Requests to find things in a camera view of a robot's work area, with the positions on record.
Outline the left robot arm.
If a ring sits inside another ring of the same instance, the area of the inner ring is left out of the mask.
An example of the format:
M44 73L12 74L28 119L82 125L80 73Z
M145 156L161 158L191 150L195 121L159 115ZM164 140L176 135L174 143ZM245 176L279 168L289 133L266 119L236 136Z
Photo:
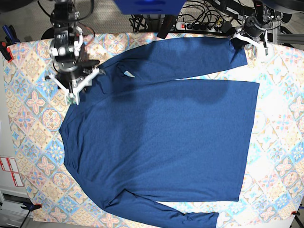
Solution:
M235 50L239 51L245 45L251 44L256 48L263 48L268 54L268 31L273 24L282 21L285 14L292 14L300 10L301 1L297 0L255 0L254 13L248 16L236 28L230 37Z

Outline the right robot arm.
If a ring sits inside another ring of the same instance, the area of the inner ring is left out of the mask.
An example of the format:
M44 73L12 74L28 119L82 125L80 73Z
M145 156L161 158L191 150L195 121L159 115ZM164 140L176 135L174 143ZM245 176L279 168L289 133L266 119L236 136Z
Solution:
M78 105L80 93L102 72L97 67L100 61L88 59L83 30L79 26L80 13L72 0L56 0L48 16L54 29L49 53L56 73L45 79L52 80L64 92L66 104Z

